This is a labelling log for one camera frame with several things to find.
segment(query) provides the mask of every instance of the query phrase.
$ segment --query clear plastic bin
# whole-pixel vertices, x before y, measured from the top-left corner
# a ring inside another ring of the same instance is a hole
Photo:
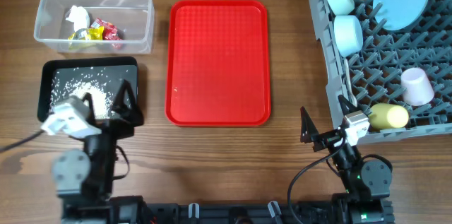
[[[100,18],[117,26],[122,40],[68,40],[73,23],[66,20],[66,14],[72,5],[84,7],[90,23]],[[35,39],[58,52],[147,54],[152,47],[153,28],[153,0],[41,0]],[[122,46],[115,49],[112,44]]]

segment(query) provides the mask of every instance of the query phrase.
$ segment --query gray dish rack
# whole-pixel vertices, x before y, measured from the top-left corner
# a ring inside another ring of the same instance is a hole
[[[343,59],[333,34],[334,15],[326,0],[309,0],[316,39],[325,56],[328,84],[326,94],[333,126],[342,122],[338,96],[349,98],[345,84]],[[376,103],[405,107],[410,121],[405,128],[370,131],[360,143],[398,141],[413,136],[452,133],[452,0],[429,0],[426,9],[412,25],[397,31],[383,29],[375,15],[381,4],[372,8],[372,0],[355,0],[350,15],[358,17],[364,37],[359,53],[347,57],[351,91],[367,113]],[[402,71],[423,68],[434,87],[435,97],[426,105],[412,107],[402,99]]]

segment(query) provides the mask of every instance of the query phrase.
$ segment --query red candy wrapper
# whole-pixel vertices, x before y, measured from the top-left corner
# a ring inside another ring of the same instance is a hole
[[[100,18],[96,18],[94,23],[91,25],[92,28],[98,28],[100,26],[104,26],[104,32],[102,34],[104,40],[122,40],[118,37],[118,28],[111,23],[105,22]],[[112,44],[112,46],[115,49],[120,49],[122,44]]]

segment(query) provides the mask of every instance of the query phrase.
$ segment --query wood grain surface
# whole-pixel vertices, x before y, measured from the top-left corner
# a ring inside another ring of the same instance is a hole
[[[119,142],[131,174],[115,182],[114,196],[144,195],[148,203],[284,202],[293,176],[324,156],[299,142],[299,109],[305,106],[319,131],[332,129],[326,67],[314,37],[308,0],[259,0],[268,10],[272,114],[254,128],[181,128],[165,117],[167,36],[172,4],[156,9],[152,54],[140,64],[139,103],[145,125]],[[0,145],[39,129],[40,76],[53,59],[93,57],[57,54],[33,38],[40,0],[0,0]],[[60,201],[50,176],[52,159],[80,148],[66,136],[41,136],[0,155],[0,224],[58,223]],[[396,223],[452,223],[450,135],[361,146],[394,165],[391,197]],[[117,164],[117,172],[125,171]],[[293,199],[329,200],[344,191],[325,164],[295,185]]]

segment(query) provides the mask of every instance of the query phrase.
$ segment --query red tray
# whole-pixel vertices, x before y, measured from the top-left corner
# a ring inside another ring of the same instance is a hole
[[[257,126],[270,116],[267,10],[184,0],[171,10],[165,112],[179,126]]]

